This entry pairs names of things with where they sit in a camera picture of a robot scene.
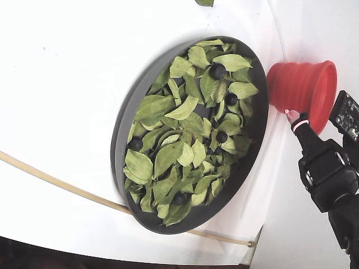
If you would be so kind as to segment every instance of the black berry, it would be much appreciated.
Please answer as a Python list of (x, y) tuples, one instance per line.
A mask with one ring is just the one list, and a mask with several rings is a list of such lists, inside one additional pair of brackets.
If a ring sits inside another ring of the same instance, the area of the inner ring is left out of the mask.
[(217, 128), (218, 128), (218, 122), (213, 121), (213, 122), (212, 122), (212, 128), (213, 128), (213, 129), (217, 129)]
[(227, 94), (227, 96), (225, 97), (225, 101), (228, 105), (235, 105), (238, 102), (237, 95)]
[(177, 192), (172, 200), (172, 203), (174, 203), (175, 205), (182, 205), (184, 204), (186, 201), (186, 197), (182, 192)]
[(128, 148), (130, 150), (139, 151), (144, 146), (142, 139), (140, 137), (133, 137), (130, 143), (128, 143)]
[(216, 149), (215, 149), (215, 151), (214, 151), (214, 154), (215, 155), (220, 155), (221, 153), (222, 153), (222, 149), (220, 148), (220, 147), (217, 147)]
[(207, 149), (207, 155), (212, 155), (213, 153), (214, 153), (213, 150), (209, 147)]
[(228, 135), (223, 131), (219, 131), (215, 137), (215, 139), (217, 139), (219, 143), (225, 143), (227, 141), (227, 138)]
[(204, 138), (202, 139), (202, 143), (203, 143), (203, 144), (208, 145), (210, 142), (211, 142), (211, 140), (210, 140), (209, 138), (204, 137)]
[(225, 70), (224, 65), (220, 63), (215, 63), (211, 66), (209, 70), (209, 75), (214, 80), (222, 80), (224, 79), (225, 74), (227, 73), (227, 70)]

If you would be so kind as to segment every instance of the dried leaf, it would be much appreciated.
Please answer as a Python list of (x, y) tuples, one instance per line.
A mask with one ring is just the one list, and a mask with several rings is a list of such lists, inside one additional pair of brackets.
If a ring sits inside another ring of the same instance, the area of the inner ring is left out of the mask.
[(145, 154), (128, 149), (125, 163), (135, 177), (142, 180), (149, 180), (151, 178), (153, 164)]
[(148, 91), (148, 95), (156, 93), (160, 90), (164, 85), (167, 84), (169, 79), (169, 68), (165, 68), (161, 71), (161, 73), (157, 76), (155, 81), (153, 82), (151, 89)]
[(157, 217), (165, 219), (168, 215), (169, 205), (158, 205), (157, 206)]
[(193, 162), (194, 158), (195, 158), (195, 154), (194, 154), (191, 146), (189, 146), (187, 143), (184, 143), (184, 145), (183, 145), (183, 153), (178, 158), (177, 161), (182, 166), (189, 166), (191, 164), (191, 162)]
[(203, 193), (203, 191), (208, 188), (209, 184), (218, 177), (219, 175), (205, 175), (204, 177), (202, 177), (196, 185), (195, 194)]
[(193, 46), (188, 50), (188, 60), (196, 67), (202, 69), (205, 69), (209, 65), (209, 62), (206, 58), (206, 53), (200, 46)]
[(191, 133), (197, 133), (199, 135), (204, 133), (203, 120), (194, 112), (192, 112), (187, 119), (180, 120), (179, 124), (183, 129), (186, 129)]
[(192, 97), (195, 97), (195, 98), (198, 98), (198, 103), (203, 105), (204, 102), (203, 102), (203, 99), (202, 99), (202, 96), (201, 96), (201, 93), (197, 87), (197, 84), (196, 84), (196, 81), (195, 81), (195, 78), (192, 77), (192, 76), (189, 76), (187, 74), (185, 74), (183, 76), (183, 78), (185, 79), (185, 92), (187, 95), (190, 95)]
[(238, 54), (225, 54), (213, 59), (214, 63), (224, 65), (225, 69), (230, 72), (235, 72), (240, 68), (251, 67), (247, 60)]
[(154, 177), (163, 174), (183, 153), (183, 142), (166, 145), (161, 148), (155, 159)]
[(233, 82), (228, 87), (228, 91), (237, 95), (238, 99), (246, 99), (259, 91), (252, 83)]
[(192, 206), (199, 206), (204, 202), (204, 199), (206, 199), (207, 195), (207, 189), (203, 191), (203, 193), (200, 194), (192, 194)]
[(206, 148), (205, 146), (196, 140), (192, 146), (192, 151), (194, 153), (193, 166), (197, 168), (201, 163), (206, 159)]
[(184, 120), (187, 119), (193, 110), (195, 110), (198, 103), (198, 98), (188, 96), (186, 100), (176, 108), (174, 111), (166, 114), (165, 117), (172, 118), (176, 120)]
[(180, 56), (175, 57), (171, 67), (169, 68), (169, 77), (182, 77), (188, 69), (192, 66), (192, 63), (183, 59)]
[(169, 227), (170, 225), (180, 222), (188, 215), (191, 210), (191, 207), (191, 199), (188, 199), (187, 202), (180, 206), (171, 204), (169, 206), (168, 215), (163, 220), (163, 224), (166, 225), (166, 227)]
[(134, 120), (146, 126), (158, 123), (161, 118), (174, 108), (172, 96), (145, 96), (137, 110)]
[(238, 123), (230, 119), (222, 121), (222, 123), (218, 126), (218, 129), (225, 132), (229, 136), (239, 135), (242, 133), (242, 129)]
[(231, 75), (236, 81), (241, 82), (251, 82), (251, 78), (248, 75), (248, 67), (238, 69), (236, 72), (233, 72)]

